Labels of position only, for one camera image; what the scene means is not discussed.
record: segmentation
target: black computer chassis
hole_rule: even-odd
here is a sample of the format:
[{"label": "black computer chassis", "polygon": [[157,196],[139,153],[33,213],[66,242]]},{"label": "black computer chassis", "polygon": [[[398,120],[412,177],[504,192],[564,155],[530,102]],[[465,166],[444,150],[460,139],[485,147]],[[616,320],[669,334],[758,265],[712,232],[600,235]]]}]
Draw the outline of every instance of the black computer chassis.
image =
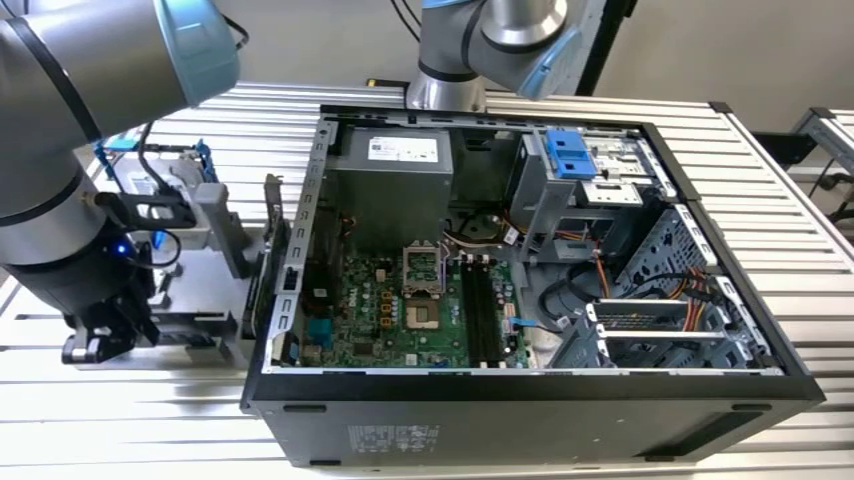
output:
[{"label": "black computer chassis", "polygon": [[776,353],[765,361],[776,362],[787,375],[263,374],[265,342],[259,341],[242,409],[263,417],[291,463],[697,461],[821,403],[825,396],[816,379],[654,124],[325,106],[313,152],[326,155],[327,148],[335,148],[335,132],[326,130],[330,122],[373,128],[420,123],[442,128],[464,118],[508,130],[572,123],[642,132],[677,185],[680,201],[704,230],[721,273],[733,280],[765,333]]}]

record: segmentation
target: motherboard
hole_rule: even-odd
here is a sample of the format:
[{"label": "motherboard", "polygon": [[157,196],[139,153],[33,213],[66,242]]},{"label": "motherboard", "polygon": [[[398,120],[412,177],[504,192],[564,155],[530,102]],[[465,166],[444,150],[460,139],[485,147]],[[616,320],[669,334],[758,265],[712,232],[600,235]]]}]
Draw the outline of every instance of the motherboard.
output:
[{"label": "motherboard", "polygon": [[307,320],[303,366],[528,368],[509,265],[440,252],[346,257],[334,315]]}]

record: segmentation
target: power supply label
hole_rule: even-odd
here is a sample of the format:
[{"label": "power supply label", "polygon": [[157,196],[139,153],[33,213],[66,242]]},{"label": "power supply label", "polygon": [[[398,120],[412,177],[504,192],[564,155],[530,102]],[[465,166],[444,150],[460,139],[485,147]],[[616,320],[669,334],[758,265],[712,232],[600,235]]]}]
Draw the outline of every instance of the power supply label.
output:
[{"label": "power supply label", "polygon": [[440,425],[352,425],[356,453],[430,453],[440,441]]},{"label": "power supply label", "polygon": [[436,138],[374,137],[369,145],[369,160],[440,163]]}]

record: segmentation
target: ram slot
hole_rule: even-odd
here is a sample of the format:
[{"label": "ram slot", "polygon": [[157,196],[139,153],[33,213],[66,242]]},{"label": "ram slot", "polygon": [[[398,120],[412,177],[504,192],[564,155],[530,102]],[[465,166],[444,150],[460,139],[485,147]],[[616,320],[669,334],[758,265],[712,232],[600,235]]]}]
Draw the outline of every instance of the ram slot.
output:
[{"label": "ram slot", "polygon": [[470,364],[476,368],[485,364],[496,368],[502,360],[501,335],[489,266],[481,263],[465,264],[461,270]]}]

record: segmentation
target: aluminum workbench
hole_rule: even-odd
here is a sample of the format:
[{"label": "aluminum workbench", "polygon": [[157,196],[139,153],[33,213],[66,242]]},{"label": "aluminum workbench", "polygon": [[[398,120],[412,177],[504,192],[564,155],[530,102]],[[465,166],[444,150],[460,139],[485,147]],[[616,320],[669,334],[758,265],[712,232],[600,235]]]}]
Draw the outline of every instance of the aluminum workbench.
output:
[{"label": "aluminum workbench", "polygon": [[[321,103],[400,106],[402,92],[242,84],[202,108],[159,121],[150,141],[193,144],[205,136],[231,190],[230,207],[245,221],[261,223],[269,172],[282,177],[286,212],[295,212]],[[657,125],[828,402],[697,465],[299,470],[283,459],[263,421],[241,414],[245,372],[189,368],[169,352],[158,354],[161,370],[63,366],[59,349],[70,332],[62,319],[10,280],[0,289],[0,466],[21,467],[0,471],[5,479],[17,473],[27,478],[854,477],[854,250],[736,116],[706,103],[574,97],[532,103],[505,93],[490,93],[489,109]],[[98,166],[91,174],[101,175]]]},{"label": "aluminum workbench", "polygon": [[854,174],[854,110],[813,108],[793,133],[813,137],[843,168]]}]

